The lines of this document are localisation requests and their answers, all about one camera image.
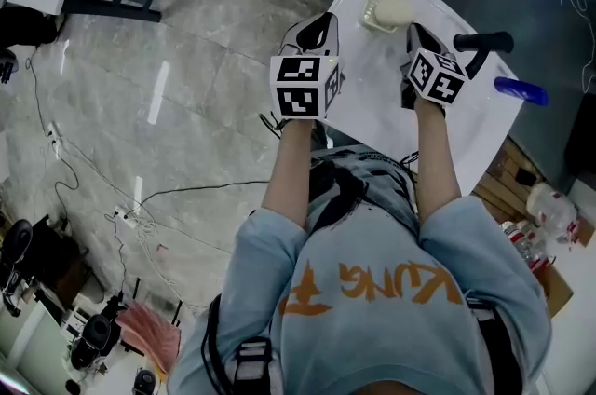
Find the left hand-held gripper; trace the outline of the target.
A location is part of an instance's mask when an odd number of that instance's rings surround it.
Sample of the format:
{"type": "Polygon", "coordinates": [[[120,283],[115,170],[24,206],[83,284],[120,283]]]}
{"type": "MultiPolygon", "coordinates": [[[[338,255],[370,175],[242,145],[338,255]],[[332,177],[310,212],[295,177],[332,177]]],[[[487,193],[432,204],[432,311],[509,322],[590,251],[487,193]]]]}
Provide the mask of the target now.
{"type": "Polygon", "coordinates": [[[345,81],[339,22],[324,12],[294,24],[270,60],[273,115],[325,123],[345,81]]]}

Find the blue plastic tube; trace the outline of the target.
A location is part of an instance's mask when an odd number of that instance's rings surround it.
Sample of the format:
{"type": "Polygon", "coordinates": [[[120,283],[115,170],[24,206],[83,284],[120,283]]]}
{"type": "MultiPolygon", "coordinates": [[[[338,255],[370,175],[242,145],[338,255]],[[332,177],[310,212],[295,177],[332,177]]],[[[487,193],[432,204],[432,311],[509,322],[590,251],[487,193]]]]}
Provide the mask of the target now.
{"type": "Polygon", "coordinates": [[[524,81],[498,76],[494,79],[494,88],[502,94],[538,106],[549,104],[549,95],[545,89],[524,81]]]}

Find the small black grey device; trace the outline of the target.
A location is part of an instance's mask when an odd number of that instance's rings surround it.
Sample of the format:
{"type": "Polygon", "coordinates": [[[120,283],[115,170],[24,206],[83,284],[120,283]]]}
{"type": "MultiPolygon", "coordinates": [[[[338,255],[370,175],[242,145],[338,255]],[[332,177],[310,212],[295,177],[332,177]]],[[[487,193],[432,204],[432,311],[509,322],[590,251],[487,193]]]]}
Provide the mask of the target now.
{"type": "Polygon", "coordinates": [[[134,378],[132,395],[155,395],[156,376],[149,369],[140,369],[134,378]]]}

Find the dark grey hand-held gripper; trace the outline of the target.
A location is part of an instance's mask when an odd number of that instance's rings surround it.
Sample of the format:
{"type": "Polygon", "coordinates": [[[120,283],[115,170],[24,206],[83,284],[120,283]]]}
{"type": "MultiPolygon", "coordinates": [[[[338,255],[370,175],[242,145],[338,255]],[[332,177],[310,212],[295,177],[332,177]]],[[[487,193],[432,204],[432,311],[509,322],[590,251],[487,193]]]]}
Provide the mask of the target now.
{"type": "Polygon", "coordinates": [[[23,278],[25,253],[33,240],[33,227],[25,219],[18,220],[7,232],[0,246],[0,290],[14,293],[23,278]]]}

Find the black box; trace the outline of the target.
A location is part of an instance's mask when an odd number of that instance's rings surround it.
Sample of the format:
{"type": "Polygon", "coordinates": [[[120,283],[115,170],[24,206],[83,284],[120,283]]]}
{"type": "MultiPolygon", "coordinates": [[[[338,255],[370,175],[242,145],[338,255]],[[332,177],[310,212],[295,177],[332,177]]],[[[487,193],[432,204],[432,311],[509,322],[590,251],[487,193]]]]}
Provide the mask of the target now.
{"type": "Polygon", "coordinates": [[[583,96],[564,156],[575,175],[596,175],[596,94],[583,96]]]}

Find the black round device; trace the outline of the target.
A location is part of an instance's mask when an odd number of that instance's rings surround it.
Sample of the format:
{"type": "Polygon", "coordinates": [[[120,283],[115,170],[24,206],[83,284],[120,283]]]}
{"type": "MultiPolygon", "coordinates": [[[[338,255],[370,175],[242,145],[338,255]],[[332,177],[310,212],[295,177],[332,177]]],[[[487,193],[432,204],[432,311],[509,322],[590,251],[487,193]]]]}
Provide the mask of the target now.
{"type": "Polygon", "coordinates": [[[102,314],[93,315],[82,333],[72,343],[69,360],[77,371],[89,369],[100,358],[106,357],[119,341],[120,326],[102,314]]]}

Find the white cabinet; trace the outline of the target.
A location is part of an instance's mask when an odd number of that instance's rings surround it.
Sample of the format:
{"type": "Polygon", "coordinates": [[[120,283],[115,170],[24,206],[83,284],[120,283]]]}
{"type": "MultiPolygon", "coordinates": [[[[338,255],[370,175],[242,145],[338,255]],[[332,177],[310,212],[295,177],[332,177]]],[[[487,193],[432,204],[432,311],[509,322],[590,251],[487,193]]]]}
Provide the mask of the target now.
{"type": "Polygon", "coordinates": [[[0,303],[0,380],[30,395],[67,395],[66,342],[56,321],[35,300],[20,309],[15,318],[0,303]]]}

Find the pink cloth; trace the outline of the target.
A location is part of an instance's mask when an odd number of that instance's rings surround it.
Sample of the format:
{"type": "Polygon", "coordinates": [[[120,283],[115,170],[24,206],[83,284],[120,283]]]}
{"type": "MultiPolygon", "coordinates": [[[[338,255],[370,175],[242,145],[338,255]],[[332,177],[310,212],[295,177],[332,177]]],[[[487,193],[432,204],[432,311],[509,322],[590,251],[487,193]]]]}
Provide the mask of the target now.
{"type": "Polygon", "coordinates": [[[121,328],[122,340],[148,357],[163,376],[167,376],[176,362],[181,330],[167,322],[153,309],[131,302],[115,319],[121,328]]]}

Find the person's left forearm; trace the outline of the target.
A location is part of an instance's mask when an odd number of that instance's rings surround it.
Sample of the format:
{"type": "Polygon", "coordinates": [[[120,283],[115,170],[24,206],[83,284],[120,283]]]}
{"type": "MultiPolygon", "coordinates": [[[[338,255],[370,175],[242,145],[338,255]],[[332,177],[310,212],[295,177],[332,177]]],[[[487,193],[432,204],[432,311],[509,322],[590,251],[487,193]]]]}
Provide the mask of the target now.
{"type": "Polygon", "coordinates": [[[305,228],[313,120],[292,120],[284,128],[262,207],[305,228]]]}

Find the person's right forearm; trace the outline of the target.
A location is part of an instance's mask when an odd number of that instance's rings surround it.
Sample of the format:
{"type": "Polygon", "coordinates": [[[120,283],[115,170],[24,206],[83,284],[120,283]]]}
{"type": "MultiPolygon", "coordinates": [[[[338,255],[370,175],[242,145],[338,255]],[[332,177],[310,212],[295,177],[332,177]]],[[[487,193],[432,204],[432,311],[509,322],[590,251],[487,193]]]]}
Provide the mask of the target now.
{"type": "Polygon", "coordinates": [[[447,125],[441,108],[417,98],[414,104],[418,123],[418,172],[416,197],[420,223],[462,197],[456,178],[447,125]]]}

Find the clear plastic bottle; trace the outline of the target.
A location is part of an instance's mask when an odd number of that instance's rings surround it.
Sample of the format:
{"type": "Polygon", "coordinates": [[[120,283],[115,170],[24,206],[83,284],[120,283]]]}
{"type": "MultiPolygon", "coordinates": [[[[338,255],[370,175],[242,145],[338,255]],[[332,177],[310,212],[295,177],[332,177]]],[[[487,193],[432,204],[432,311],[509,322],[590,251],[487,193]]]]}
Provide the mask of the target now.
{"type": "Polygon", "coordinates": [[[547,233],[540,227],[528,220],[518,223],[505,221],[500,226],[532,272],[553,264],[554,257],[549,254],[547,233]]]}

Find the wooden crate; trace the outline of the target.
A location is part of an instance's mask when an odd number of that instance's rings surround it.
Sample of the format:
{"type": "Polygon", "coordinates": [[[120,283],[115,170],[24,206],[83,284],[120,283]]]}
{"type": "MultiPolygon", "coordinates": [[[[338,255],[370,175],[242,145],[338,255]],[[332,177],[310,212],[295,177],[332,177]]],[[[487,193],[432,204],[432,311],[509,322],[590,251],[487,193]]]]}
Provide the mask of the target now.
{"type": "MultiPolygon", "coordinates": [[[[526,210],[526,201],[532,187],[540,182],[549,184],[520,147],[507,138],[488,170],[481,176],[480,182],[474,187],[472,194],[481,200],[499,224],[505,221],[518,223],[528,220],[538,226],[526,210]]],[[[569,239],[554,238],[547,234],[549,254],[554,257],[553,264],[533,272],[544,290],[551,316],[557,315],[562,310],[571,300],[574,292],[555,268],[556,255],[551,251],[550,246],[559,244],[572,249],[579,244],[586,247],[596,232],[596,218],[589,216],[576,203],[574,204],[579,218],[576,235],[569,239]]]]}

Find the white power strip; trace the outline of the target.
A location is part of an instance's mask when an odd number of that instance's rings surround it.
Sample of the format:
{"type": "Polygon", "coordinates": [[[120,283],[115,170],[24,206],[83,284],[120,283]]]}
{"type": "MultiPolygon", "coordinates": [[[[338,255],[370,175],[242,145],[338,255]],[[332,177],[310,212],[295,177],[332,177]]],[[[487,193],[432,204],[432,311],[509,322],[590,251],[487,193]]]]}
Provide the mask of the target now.
{"type": "Polygon", "coordinates": [[[115,206],[114,217],[116,219],[118,219],[119,221],[122,221],[129,228],[131,228],[131,229],[136,228],[135,221],[130,216],[128,216],[128,213],[125,209],[120,208],[119,206],[115,206]]]}
{"type": "Polygon", "coordinates": [[[50,139],[54,152],[58,155],[62,147],[62,138],[53,122],[47,123],[47,136],[50,139]]]}

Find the person's grey trousers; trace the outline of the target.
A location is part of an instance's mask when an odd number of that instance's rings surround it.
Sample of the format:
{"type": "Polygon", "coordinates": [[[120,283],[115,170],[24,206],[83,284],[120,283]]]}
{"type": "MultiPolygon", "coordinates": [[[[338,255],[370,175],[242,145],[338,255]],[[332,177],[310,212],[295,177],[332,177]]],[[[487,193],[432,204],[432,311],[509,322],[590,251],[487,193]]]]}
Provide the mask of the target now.
{"type": "Polygon", "coordinates": [[[318,122],[311,133],[306,231],[343,221],[361,203],[386,211],[419,232],[413,178],[400,163],[318,122]]]}

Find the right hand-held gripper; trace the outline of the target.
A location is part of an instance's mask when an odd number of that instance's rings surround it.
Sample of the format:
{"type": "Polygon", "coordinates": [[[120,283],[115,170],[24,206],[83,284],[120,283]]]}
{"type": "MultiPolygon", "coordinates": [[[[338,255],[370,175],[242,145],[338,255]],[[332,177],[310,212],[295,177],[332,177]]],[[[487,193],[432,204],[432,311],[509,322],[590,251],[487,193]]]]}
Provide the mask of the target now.
{"type": "Polygon", "coordinates": [[[445,44],[413,22],[407,29],[406,55],[408,60],[400,67],[401,107],[413,110],[418,97],[441,108],[453,105],[467,74],[445,44]]]}

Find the person's light blue printed shirt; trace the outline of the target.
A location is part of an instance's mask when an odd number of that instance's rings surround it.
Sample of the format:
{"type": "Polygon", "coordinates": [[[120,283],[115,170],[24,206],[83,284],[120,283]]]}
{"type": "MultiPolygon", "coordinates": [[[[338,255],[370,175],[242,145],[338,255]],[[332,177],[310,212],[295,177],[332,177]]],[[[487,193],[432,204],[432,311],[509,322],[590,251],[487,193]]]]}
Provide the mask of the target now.
{"type": "Polygon", "coordinates": [[[285,395],[350,395],[391,383],[423,395],[523,390],[551,340],[543,289],[474,197],[412,235],[361,203],[309,234],[261,208],[237,232],[214,345],[230,363],[269,339],[285,395]]]}

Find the pale green rounded block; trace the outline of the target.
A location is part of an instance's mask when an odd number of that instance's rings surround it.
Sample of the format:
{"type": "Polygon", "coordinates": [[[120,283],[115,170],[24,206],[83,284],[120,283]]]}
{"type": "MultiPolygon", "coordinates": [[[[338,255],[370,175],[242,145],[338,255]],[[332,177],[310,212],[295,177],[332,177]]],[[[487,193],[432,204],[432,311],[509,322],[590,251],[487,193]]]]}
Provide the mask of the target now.
{"type": "Polygon", "coordinates": [[[414,20],[409,0],[379,0],[373,15],[376,23],[386,28],[409,25],[414,20]]]}

